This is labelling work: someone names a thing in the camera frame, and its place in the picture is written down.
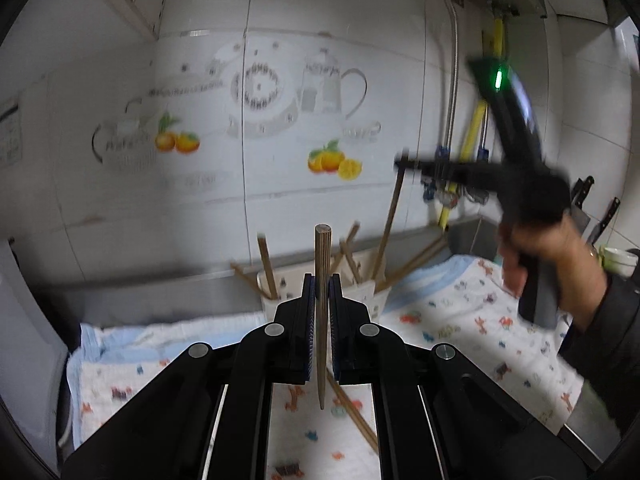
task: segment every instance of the wall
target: wall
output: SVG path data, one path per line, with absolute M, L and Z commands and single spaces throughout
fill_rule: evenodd
M 638 193 L 638 51 L 631 20 L 616 29 L 562 16 L 564 113 L 559 165 L 572 181 L 592 174 L 584 203 L 593 218 L 604 216 L 614 196 L 622 205 L 600 244 L 621 249 L 640 245 Z
M 142 41 L 103 0 L 29 0 L 0 45 L 0 103 L 62 64 Z
M 492 19 L 458 11 L 463 59 Z M 15 236 L 25 276 L 42 284 L 257 261 L 258 232 L 272 254 L 290 253 L 312 247 L 319 222 L 336 237 L 354 220 L 359 236 L 380 234 L 392 159 L 431 155 L 444 127 L 449 56 L 442 0 L 166 0 L 157 44 L 69 63 L 21 94 L 24 155 L 0 170 L 0 235 Z M 312 57 L 340 73 L 324 94 L 305 73 Z M 463 68 L 454 153 L 475 104 Z M 175 146 L 156 139 L 165 112 L 179 120 L 167 131 L 185 133 Z M 351 173 L 315 173 L 310 153 L 336 145 Z M 452 218 L 477 211 L 463 201 Z M 437 217 L 407 177 L 393 229 Z

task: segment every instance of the green led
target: green led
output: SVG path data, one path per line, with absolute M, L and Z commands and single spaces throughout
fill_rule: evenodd
M 502 86 L 502 70 L 498 70 L 498 73 L 495 75 L 495 89 L 499 90 L 500 86 Z

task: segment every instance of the yellow hose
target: yellow hose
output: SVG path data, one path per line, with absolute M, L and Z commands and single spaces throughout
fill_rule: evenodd
M 494 56 L 502 57 L 502 44 L 504 43 L 504 23 L 501 18 L 496 18 L 494 20 Z M 478 106 L 476 106 L 476 111 L 474 111 L 473 117 L 471 119 L 471 123 L 469 124 L 469 128 L 466 131 L 465 142 L 462 145 L 462 150 L 460 151 L 460 161 L 466 162 L 471 160 L 474 154 L 474 148 L 476 147 L 476 139 L 478 138 L 478 131 L 482 125 L 482 118 L 484 117 L 484 112 L 486 111 L 486 101 L 480 100 L 478 102 Z M 447 191 L 456 192 L 458 188 L 458 184 L 450 182 L 447 186 Z M 451 209 L 448 207 L 443 207 L 442 212 L 440 213 L 440 220 L 438 221 L 438 225 L 441 229 L 446 229 L 447 224 L 449 223 L 449 213 Z

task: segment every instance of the human hand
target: human hand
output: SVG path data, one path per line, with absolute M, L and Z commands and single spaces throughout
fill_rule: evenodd
M 582 241 L 567 214 L 553 226 L 500 224 L 500 247 L 504 258 L 504 286 L 520 297 L 527 270 L 519 265 L 520 253 L 536 256 L 556 265 L 560 285 L 560 309 L 574 317 L 586 330 L 607 291 L 607 275 Z

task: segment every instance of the chopstick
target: chopstick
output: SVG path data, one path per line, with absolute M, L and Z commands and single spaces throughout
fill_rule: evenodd
M 263 234 L 258 234 L 258 248 L 260 249 L 260 259 L 262 260 L 264 274 L 267 278 L 267 285 L 269 286 L 269 293 L 271 294 L 270 300 L 277 300 L 278 290 L 276 289 L 276 281 L 273 277 L 273 267 L 271 267 L 271 260 L 269 259 L 267 238 L 265 238 Z
M 254 280 L 252 280 L 251 278 L 249 278 L 244 272 L 242 272 L 242 268 L 234 263 L 231 262 L 229 264 L 229 266 L 236 272 L 236 276 L 240 276 L 240 278 L 242 278 L 243 280 L 245 280 L 245 282 L 247 283 L 247 285 L 249 285 L 255 292 L 257 292 L 258 294 L 260 294 L 262 297 L 264 297 L 266 300 L 270 300 L 271 297 L 262 290 L 262 288 L 260 287 L 260 285 L 258 285 L 256 282 L 254 282 Z
M 365 438 L 365 440 L 369 443 L 369 445 L 371 446 L 371 449 L 376 454 L 379 454 L 380 452 L 378 450 L 378 436 L 370 428 L 369 424 L 367 424 L 367 421 L 364 420 L 363 416 L 360 414 L 358 409 L 353 405 L 353 402 L 351 402 L 351 399 L 342 389 L 340 384 L 335 382 L 335 379 L 331 375 L 329 368 L 327 368 L 327 371 L 326 371 L 326 378 L 329 381 L 329 384 L 331 384 L 331 387 L 334 390 L 336 397 L 338 397 L 338 400 L 340 400 L 340 405 L 346 410 L 347 413 L 349 413 L 351 420 L 356 425 L 356 427 L 360 430 L 360 433 Z
M 362 283 L 362 278 L 360 277 L 360 273 L 358 272 L 358 266 L 356 262 L 353 261 L 353 254 L 351 254 L 351 248 L 347 245 L 347 242 L 344 238 L 340 238 L 340 250 L 342 254 L 344 254 L 344 259 L 347 260 L 347 264 L 349 264 L 349 268 L 353 273 L 353 279 L 356 280 L 357 284 Z
M 447 246 L 447 241 L 444 235 L 439 236 L 434 242 L 427 245 L 423 250 L 416 254 L 411 260 L 404 264 L 395 273 L 389 276 L 384 282 L 376 284 L 374 294 L 382 292 L 391 286 L 394 286 L 397 282 L 407 277 L 411 272 L 414 272 L 420 266 L 423 266 L 426 262 L 431 260 L 438 252 Z
M 402 159 L 407 160 L 409 158 L 408 152 L 402 152 Z M 380 238 L 380 245 L 378 246 L 378 252 L 376 253 L 376 259 L 373 262 L 373 268 L 371 269 L 370 280 L 375 280 L 382 265 L 382 256 L 385 254 L 386 244 L 389 241 L 389 235 L 391 234 L 391 224 L 394 222 L 394 216 L 396 215 L 396 208 L 398 207 L 398 199 L 400 198 L 400 191 L 402 189 L 402 181 L 404 180 L 404 165 L 400 165 L 398 168 L 398 175 L 396 175 L 396 186 L 394 187 L 394 194 L 391 197 L 391 205 L 389 206 L 389 213 L 386 216 L 385 230 Z
M 360 229 L 360 222 L 356 220 L 351 226 L 349 234 L 347 235 L 347 245 L 353 242 L 353 239 L 356 237 L 356 234 L 358 233 L 359 229 Z M 329 269 L 329 276 L 333 276 L 335 274 L 335 271 L 338 270 L 338 266 L 342 261 L 342 256 L 343 256 L 342 250 L 338 249 L 338 252 L 334 257 L 334 262 L 331 264 L 331 268 Z

